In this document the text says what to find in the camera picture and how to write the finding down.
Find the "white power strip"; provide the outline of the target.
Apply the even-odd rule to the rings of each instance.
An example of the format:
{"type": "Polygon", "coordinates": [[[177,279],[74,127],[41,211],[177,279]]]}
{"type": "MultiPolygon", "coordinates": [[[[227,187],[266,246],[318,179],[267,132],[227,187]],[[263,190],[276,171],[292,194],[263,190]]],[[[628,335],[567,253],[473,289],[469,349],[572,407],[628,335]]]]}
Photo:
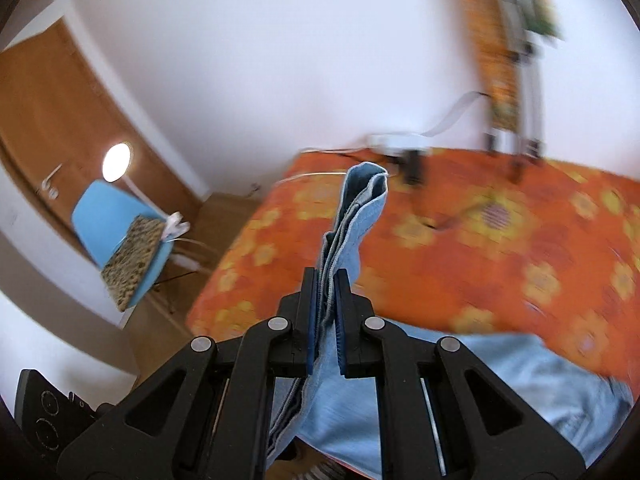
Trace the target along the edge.
{"type": "Polygon", "coordinates": [[[367,136],[367,147],[383,156],[401,157],[405,152],[427,153],[431,139],[415,132],[371,133],[367,136]]]}

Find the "leopard print cushion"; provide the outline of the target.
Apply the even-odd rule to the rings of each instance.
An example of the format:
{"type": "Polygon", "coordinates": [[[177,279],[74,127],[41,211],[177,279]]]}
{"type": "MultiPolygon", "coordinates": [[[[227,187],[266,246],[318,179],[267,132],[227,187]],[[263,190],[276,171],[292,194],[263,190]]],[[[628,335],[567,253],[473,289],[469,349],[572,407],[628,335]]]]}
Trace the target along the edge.
{"type": "Polygon", "coordinates": [[[104,264],[101,278],[120,312],[134,305],[143,290],[152,262],[160,249],[165,222],[137,216],[119,246],[104,264]]]}

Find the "black power adapter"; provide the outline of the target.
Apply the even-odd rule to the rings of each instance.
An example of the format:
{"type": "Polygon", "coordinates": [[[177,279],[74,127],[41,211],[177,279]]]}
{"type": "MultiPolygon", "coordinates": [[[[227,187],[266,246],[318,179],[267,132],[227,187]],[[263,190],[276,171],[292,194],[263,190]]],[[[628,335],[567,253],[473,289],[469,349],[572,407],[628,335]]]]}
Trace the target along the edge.
{"type": "Polygon", "coordinates": [[[420,186],[424,183],[424,169],[422,153],[418,150],[408,150],[402,154],[402,174],[404,181],[410,186],[420,186]]]}

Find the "wooden door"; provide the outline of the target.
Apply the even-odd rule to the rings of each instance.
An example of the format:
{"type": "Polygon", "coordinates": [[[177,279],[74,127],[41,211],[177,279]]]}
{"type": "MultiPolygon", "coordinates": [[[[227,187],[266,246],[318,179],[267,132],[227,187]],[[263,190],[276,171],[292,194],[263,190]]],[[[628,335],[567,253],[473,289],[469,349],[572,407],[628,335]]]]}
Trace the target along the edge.
{"type": "Polygon", "coordinates": [[[193,221],[202,201],[163,162],[119,109],[56,21],[1,55],[1,159],[63,240],[80,246],[72,211],[89,184],[102,176],[102,160],[126,142],[134,158],[127,172],[160,209],[193,221]]]}

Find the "round white lamp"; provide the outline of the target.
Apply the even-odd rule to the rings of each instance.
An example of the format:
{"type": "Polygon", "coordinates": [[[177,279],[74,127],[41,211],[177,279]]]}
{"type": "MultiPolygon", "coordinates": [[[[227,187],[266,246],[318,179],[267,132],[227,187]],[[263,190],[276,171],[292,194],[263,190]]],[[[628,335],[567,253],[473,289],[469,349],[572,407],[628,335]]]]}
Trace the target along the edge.
{"type": "Polygon", "coordinates": [[[102,178],[108,183],[121,179],[127,173],[131,161],[131,146],[127,142],[114,144],[103,157],[102,178]]]}

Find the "orange patterned hanging cloth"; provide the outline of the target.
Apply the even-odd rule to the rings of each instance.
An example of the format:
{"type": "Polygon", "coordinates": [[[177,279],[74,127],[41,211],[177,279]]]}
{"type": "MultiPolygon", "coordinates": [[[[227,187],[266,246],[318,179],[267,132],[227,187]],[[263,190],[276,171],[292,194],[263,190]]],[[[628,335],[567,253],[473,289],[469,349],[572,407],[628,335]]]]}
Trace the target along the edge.
{"type": "MultiPolygon", "coordinates": [[[[464,24],[489,96],[491,127],[518,133],[518,89],[506,50],[497,0],[459,0],[464,24]]],[[[562,38],[551,0],[526,0],[527,28],[553,44],[562,38]]]]}

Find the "blue chair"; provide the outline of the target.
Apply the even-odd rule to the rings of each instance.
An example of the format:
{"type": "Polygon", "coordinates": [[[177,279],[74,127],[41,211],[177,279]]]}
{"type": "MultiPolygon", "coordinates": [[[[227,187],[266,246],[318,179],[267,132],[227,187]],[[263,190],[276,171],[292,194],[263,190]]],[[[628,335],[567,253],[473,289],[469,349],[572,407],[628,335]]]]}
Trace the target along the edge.
{"type": "Polygon", "coordinates": [[[72,212],[72,225],[82,246],[102,270],[137,216],[162,218],[137,197],[103,180],[95,180],[78,200],[72,212]]]}

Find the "light blue denim pants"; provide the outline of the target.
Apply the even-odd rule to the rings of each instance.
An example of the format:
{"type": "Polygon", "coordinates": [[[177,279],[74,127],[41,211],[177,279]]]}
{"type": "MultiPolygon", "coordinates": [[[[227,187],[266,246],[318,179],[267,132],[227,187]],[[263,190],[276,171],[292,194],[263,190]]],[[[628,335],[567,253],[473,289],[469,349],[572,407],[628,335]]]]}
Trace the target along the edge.
{"type": "Polygon", "coordinates": [[[314,369],[281,379],[268,455],[302,438],[375,479],[623,479],[639,461],[629,387],[535,336],[455,337],[376,316],[350,286],[387,197],[347,171],[318,261],[314,369]]]}

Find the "orange floral bedspread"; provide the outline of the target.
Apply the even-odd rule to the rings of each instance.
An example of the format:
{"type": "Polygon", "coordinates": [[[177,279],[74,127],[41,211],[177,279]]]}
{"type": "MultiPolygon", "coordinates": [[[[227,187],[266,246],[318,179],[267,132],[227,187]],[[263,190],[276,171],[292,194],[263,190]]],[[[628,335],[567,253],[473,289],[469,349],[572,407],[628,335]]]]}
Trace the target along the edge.
{"type": "MultiPolygon", "coordinates": [[[[296,158],[224,254],[186,318],[217,340],[295,292],[355,156],[296,158]]],[[[639,383],[639,185],[548,160],[520,184],[505,157],[438,148],[424,183],[390,172],[354,289],[379,314],[459,334],[522,332],[601,375],[639,383]]]]}

